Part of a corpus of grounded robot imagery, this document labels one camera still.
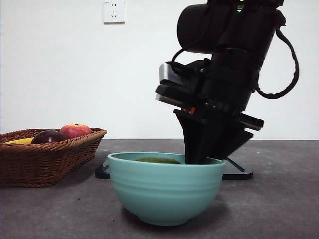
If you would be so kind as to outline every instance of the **woven basket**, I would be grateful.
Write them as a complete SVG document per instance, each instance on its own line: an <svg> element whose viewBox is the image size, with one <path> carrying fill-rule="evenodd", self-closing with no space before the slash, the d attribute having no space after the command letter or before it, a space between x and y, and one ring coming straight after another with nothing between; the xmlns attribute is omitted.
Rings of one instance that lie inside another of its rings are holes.
<svg viewBox="0 0 319 239"><path fill-rule="evenodd" d="M106 130L92 128L86 136L45 144L4 144L30 138L47 129L0 135L0 187L50 187L91 160Z"/></svg>

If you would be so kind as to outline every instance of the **ceramic bowl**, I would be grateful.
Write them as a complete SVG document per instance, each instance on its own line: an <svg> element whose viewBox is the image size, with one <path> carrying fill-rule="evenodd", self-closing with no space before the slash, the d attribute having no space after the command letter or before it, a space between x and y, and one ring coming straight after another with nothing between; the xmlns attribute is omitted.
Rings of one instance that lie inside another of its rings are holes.
<svg viewBox="0 0 319 239"><path fill-rule="evenodd" d="M136 161L170 158L181 164ZM185 155L123 152L108 155L112 187L123 206L140 220L175 226L202 213L218 193L225 162L208 158L204 165L185 164Z"/></svg>

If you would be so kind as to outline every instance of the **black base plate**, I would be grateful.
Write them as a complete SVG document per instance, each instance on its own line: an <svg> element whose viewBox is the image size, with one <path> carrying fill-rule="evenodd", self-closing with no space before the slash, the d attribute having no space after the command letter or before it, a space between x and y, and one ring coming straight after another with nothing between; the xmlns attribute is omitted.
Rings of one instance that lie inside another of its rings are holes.
<svg viewBox="0 0 319 239"><path fill-rule="evenodd" d="M233 159L226 158L223 180L245 180L253 178L253 171L243 165L239 165ZM95 170L95 177L110 179L109 165L105 162Z"/></svg>

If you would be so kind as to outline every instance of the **plum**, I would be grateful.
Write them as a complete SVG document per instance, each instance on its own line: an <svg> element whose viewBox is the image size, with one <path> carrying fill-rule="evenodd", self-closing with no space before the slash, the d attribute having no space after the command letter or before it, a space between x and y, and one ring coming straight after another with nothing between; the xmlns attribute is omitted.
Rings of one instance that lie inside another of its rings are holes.
<svg viewBox="0 0 319 239"><path fill-rule="evenodd" d="M55 130L46 130L42 131L41 133L37 134L31 144L39 144L39 143L55 143L67 140L68 137L58 131Z"/></svg>

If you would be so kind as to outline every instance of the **banana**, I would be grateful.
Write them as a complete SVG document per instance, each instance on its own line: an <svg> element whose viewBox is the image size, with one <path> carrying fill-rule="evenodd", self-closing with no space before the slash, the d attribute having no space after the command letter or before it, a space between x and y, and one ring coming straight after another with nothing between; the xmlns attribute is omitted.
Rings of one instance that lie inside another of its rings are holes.
<svg viewBox="0 0 319 239"><path fill-rule="evenodd" d="M18 140L14 140L14 141L10 141L10 142L6 142L6 143L20 143L20 144L31 144L31 141L33 140L32 138L23 138L23 139L18 139Z"/></svg>

